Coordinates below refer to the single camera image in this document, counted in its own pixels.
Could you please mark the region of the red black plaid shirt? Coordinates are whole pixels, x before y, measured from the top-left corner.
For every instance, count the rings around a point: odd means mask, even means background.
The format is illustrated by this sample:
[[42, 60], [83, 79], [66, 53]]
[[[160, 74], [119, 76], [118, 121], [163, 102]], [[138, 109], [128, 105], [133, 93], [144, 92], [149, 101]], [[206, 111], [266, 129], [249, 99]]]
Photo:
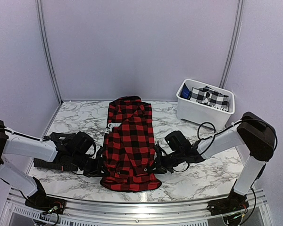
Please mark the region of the red black plaid shirt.
[[100, 184], [117, 192], [158, 189], [162, 183], [149, 172], [155, 158], [152, 108], [139, 96], [109, 103], [103, 143], [103, 166], [108, 175]]

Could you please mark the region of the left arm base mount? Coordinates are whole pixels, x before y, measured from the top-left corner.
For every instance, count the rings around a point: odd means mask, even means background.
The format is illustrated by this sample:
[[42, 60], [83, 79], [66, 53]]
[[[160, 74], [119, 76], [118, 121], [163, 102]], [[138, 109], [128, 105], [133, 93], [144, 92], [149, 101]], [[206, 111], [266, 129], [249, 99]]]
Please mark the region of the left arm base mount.
[[37, 210], [41, 210], [39, 219], [53, 217], [52, 226], [60, 221], [60, 215], [63, 214], [66, 201], [64, 199], [49, 197], [46, 194], [34, 194], [25, 199], [25, 205]]

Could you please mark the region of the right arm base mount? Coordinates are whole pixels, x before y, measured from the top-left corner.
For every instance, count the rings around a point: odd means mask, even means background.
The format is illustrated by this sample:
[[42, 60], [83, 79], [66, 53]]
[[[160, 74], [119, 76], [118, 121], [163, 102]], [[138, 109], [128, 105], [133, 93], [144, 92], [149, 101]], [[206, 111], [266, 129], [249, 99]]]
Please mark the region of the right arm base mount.
[[208, 202], [207, 210], [212, 216], [222, 215], [223, 223], [226, 226], [239, 226], [248, 213], [248, 199], [223, 198]]

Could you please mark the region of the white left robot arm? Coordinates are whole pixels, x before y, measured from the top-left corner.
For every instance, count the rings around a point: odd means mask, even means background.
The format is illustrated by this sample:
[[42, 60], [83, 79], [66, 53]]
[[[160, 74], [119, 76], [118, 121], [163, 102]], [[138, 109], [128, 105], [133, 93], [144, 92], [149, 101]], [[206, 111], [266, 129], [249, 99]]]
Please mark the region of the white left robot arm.
[[50, 165], [73, 165], [86, 177], [101, 177], [102, 159], [97, 153], [87, 154], [91, 147], [96, 148], [95, 141], [84, 132], [53, 132], [37, 138], [12, 130], [0, 120], [0, 179], [19, 189], [28, 203], [45, 210], [50, 206], [50, 198], [40, 181], [20, 171], [3, 156], [14, 154], [43, 160]]

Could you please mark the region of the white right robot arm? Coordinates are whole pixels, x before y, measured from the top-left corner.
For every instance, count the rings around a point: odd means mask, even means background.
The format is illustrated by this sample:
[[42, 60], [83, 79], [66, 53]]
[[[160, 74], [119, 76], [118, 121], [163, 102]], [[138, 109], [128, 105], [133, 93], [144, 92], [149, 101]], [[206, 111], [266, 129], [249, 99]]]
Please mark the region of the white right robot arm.
[[173, 173], [181, 163], [198, 164], [219, 153], [236, 149], [243, 169], [224, 201], [224, 207], [229, 211], [242, 204], [278, 146], [275, 128], [252, 112], [244, 113], [238, 121], [221, 131], [215, 130], [208, 137], [198, 137], [194, 143], [179, 130], [169, 133], [165, 141], [172, 152], [166, 153], [159, 144], [155, 145], [156, 158], [149, 167], [153, 173]]

